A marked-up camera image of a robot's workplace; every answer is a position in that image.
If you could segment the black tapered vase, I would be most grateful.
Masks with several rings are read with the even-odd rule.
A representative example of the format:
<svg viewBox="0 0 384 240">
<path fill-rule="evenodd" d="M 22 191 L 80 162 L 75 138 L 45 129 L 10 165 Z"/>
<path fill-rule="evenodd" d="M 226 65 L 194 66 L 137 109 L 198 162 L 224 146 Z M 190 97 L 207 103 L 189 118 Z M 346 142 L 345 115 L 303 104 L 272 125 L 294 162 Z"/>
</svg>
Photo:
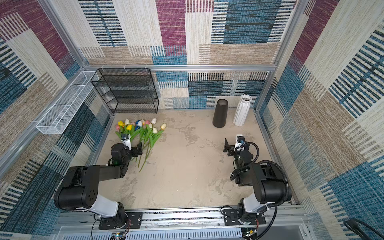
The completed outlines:
<svg viewBox="0 0 384 240">
<path fill-rule="evenodd" d="M 225 99 L 219 99 L 215 108 L 213 125 L 216 128 L 223 128 L 226 125 L 229 103 Z"/>
</svg>

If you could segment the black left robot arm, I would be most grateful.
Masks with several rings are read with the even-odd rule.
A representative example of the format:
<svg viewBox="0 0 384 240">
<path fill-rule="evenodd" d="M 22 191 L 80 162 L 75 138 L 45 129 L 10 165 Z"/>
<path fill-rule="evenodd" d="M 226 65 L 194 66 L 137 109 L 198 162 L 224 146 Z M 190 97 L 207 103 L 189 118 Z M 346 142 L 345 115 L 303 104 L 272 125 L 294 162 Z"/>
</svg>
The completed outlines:
<svg viewBox="0 0 384 240">
<path fill-rule="evenodd" d="M 143 213 L 127 213 L 121 202 L 99 194 L 99 182 L 124 178 L 132 158 L 142 154 L 142 143 L 131 148 L 120 143 L 112 146 L 112 158 L 107 165 L 70 167 L 56 189 L 56 207 L 99 216 L 99 230 L 139 229 Z"/>
</svg>

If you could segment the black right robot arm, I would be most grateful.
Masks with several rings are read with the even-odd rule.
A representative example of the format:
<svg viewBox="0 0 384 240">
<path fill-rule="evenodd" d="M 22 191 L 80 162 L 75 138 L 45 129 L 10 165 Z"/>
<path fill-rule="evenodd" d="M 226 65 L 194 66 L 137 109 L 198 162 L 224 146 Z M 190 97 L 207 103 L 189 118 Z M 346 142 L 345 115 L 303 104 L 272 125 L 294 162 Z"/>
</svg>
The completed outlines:
<svg viewBox="0 0 384 240">
<path fill-rule="evenodd" d="M 230 180 L 240 187 L 252 187 L 253 192 L 242 198 L 233 211 L 222 208 L 226 225 L 265 224 L 264 213 L 269 209 L 291 200 L 292 192 L 286 172 L 277 163 L 269 160 L 259 161 L 260 149 L 257 144 L 248 142 L 237 135 L 234 145 L 224 143 L 224 153 L 233 157 L 234 170 Z"/>
</svg>

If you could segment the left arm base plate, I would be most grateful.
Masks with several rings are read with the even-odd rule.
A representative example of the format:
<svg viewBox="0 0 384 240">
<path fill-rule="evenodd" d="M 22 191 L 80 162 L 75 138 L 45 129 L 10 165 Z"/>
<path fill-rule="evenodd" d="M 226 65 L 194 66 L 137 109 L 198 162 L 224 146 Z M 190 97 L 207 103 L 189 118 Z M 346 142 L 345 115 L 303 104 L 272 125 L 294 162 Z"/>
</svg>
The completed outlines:
<svg viewBox="0 0 384 240">
<path fill-rule="evenodd" d="M 143 212 L 128 212 L 122 217 L 101 218 L 99 230 L 139 229 Z"/>
</svg>

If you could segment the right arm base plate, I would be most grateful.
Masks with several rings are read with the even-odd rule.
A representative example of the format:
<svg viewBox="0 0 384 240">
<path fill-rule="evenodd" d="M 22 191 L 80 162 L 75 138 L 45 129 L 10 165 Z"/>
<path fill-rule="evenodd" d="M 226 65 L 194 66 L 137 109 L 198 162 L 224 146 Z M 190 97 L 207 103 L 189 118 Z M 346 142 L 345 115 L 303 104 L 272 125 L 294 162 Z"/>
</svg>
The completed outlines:
<svg viewBox="0 0 384 240">
<path fill-rule="evenodd" d="M 224 216 L 226 226 L 266 224 L 266 219 L 261 214 L 243 213 L 240 210 L 231 208 L 224 208 L 221 213 Z"/>
</svg>

